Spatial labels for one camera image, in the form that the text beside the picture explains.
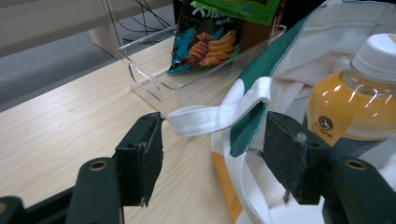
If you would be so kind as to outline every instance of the white bottle cap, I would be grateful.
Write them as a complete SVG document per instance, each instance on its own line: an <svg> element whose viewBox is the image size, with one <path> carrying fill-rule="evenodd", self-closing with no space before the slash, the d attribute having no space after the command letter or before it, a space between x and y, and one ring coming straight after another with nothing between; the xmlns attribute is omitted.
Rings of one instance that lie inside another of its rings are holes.
<svg viewBox="0 0 396 224"><path fill-rule="evenodd" d="M372 35L359 49L351 65L368 78L396 82L396 35Z"/></svg>

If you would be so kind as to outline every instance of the teal fabric stripe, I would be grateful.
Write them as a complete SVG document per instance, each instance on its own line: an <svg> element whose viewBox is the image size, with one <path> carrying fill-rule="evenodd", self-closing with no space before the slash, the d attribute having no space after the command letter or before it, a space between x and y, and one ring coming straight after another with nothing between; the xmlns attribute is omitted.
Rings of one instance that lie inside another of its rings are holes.
<svg viewBox="0 0 396 224"><path fill-rule="evenodd" d="M310 16L299 21L289 31L274 41L241 73L239 78L244 81L245 93L259 77L272 76L278 64L293 46L309 18ZM266 108L266 104L259 103L231 128L231 156L236 158L248 151L265 120Z"/></svg>

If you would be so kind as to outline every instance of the bottle neck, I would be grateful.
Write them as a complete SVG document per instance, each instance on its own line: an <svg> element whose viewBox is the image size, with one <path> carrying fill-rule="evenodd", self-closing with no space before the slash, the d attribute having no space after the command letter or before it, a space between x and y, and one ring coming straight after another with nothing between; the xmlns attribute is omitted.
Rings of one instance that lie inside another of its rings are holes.
<svg viewBox="0 0 396 224"><path fill-rule="evenodd" d="M390 97L396 95L396 83L379 82L366 77L355 69L341 72L340 80L356 92L375 97Z"/></svg>

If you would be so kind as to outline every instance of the bottle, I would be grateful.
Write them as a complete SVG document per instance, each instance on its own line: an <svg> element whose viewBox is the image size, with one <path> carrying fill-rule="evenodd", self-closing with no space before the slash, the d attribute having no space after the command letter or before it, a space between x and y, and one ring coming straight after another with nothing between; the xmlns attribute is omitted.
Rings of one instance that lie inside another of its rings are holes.
<svg viewBox="0 0 396 224"><path fill-rule="evenodd" d="M306 109L331 159L359 157L396 133L396 35L370 36L350 66L322 79Z"/></svg>

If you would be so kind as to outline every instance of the gray floor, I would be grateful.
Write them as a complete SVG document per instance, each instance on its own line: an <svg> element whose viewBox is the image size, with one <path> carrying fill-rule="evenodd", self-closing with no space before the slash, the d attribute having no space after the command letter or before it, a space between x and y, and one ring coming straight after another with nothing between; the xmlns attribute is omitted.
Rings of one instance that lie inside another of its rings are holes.
<svg viewBox="0 0 396 224"><path fill-rule="evenodd" d="M154 13L168 24L175 24L172 6L155 9ZM152 13L146 12L144 19L142 15L134 18L148 27L163 28L163 22ZM116 23L123 38L133 40L146 35L141 32L144 27L132 18L120 23L137 31L131 32ZM93 44L88 31L0 58L0 112L115 61Z"/></svg>

